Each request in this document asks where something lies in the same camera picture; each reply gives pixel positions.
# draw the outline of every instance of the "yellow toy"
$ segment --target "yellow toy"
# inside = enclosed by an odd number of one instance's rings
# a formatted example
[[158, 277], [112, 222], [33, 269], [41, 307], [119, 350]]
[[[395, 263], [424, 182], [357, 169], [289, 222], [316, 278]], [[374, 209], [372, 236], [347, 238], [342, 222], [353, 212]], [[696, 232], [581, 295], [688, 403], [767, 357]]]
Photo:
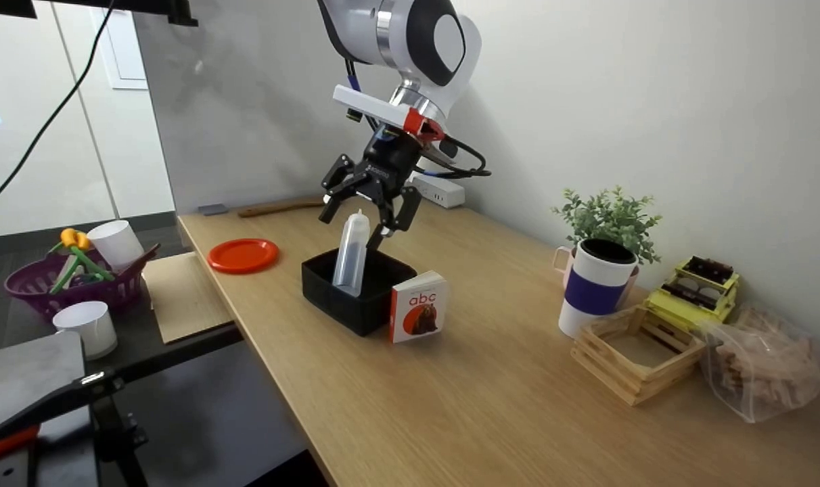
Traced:
[[112, 270], [106, 270], [102, 266], [97, 266], [97, 263], [93, 263], [93, 259], [86, 258], [89, 250], [93, 250], [93, 245], [89, 245], [86, 232], [74, 230], [74, 227], [64, 227], [64, 230], [60, 232], [60, 245], [58, 245], [52, 253], [64, 253], [69, 259], [64, 259], [64, 266], [60, 269], [60, 273], [58, 273], [58, 278], [55, 278], [55, 285], [52, 285], [52, 292], [69, 289], [70, 278], [74, 278], [77, 273], [82, 273], [82, 270], [85, 270], [93, 282], [108, 282], [108, 278], [115, 278]]
[[649, 308], [682, 331], [721, 324], [736, 307], [738, 282], [734, 269], [691, 258], [669, 285], [649, 292]]

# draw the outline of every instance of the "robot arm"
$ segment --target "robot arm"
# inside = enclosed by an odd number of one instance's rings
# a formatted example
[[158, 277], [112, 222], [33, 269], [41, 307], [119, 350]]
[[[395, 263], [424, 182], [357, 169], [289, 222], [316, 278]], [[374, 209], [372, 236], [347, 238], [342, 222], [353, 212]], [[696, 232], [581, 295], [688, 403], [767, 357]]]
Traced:
[[466, 92], [483, 36], [449, 0], [319, 0], [334, 48], [404, 75], [393, 102], [439, 119]]
[[372, 238], [376, 250], [384, 236], [410, 230], [415, 219], [419, 196], [407, 180], [419, 157], [456, 155], [456, 142], [439, 119], [468, 86], [483, 36], [449, 0], [319, 0], [319, 9], [331, 44], [347, 65], [388, 65], [401, 73], [401, 86], [388, 102], [357, 86], [334, 90], [350, 111], [374, 119], [374, 136], [361, 162], [339, 157], [326, 176], [322, 222], [331, 222], [347, 199], [366, 199], [378, 205], [378, 227]]

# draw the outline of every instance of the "white pot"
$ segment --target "white pot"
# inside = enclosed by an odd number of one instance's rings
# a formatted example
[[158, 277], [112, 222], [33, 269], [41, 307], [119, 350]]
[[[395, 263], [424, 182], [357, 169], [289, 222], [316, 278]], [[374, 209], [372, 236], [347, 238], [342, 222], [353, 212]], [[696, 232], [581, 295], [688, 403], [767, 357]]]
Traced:
[[588, 238], [576, 253], [561, 246], [556, 270], [562, 277], [561, 331], [573, 339], [627, 300], [637, 258], [621, 245]]

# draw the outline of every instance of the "white cabinet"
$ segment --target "white cabinet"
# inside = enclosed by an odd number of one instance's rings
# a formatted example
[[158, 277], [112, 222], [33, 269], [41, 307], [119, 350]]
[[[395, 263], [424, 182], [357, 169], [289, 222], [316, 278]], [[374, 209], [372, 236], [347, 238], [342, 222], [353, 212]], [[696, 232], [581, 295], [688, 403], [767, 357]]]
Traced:
[[[52, 12], [37, 6], [37, 19], [0, 17], [0, 182], [70, 86]], [[0, 196], [0, 236], [112, 217], [82, 102], [70, 101]]]
[[[36, 9], [37, 19], [0, 17], [0, 184], [82, 75], [106, 15]], [[0, 196], [0, 236], [173, 209], [146, 84], [131, 90], [116, 78], [135, 67], [135, 57], [116, 57], [139, 55], [133, 21], [116, 12], [112, 28], [82, 92]]]
[[[55, 15], [79, 75], [106, 12], [55, 2]], [[112, 15], [96, 65], [82, 86], [82, 101], [116, 212], [121, 217], [171, 212], [162, 144], [146, 92], [133, 15]]]

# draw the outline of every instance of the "green plant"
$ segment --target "green plant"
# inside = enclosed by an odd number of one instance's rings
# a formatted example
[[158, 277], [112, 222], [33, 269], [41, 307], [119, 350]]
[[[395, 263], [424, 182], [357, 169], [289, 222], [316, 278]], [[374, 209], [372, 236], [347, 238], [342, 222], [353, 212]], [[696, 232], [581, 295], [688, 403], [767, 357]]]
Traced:
[[556, 215], [572, 226], [572, 245], [606, 238], [630, 250], [640, 263], [654, 263], [649, 230], [657, 227], [660, 215], [646, 215], [649, 204], [653, 199], [626, 199], [622, 188], [591, 199], [566, 189], [566, 204]]

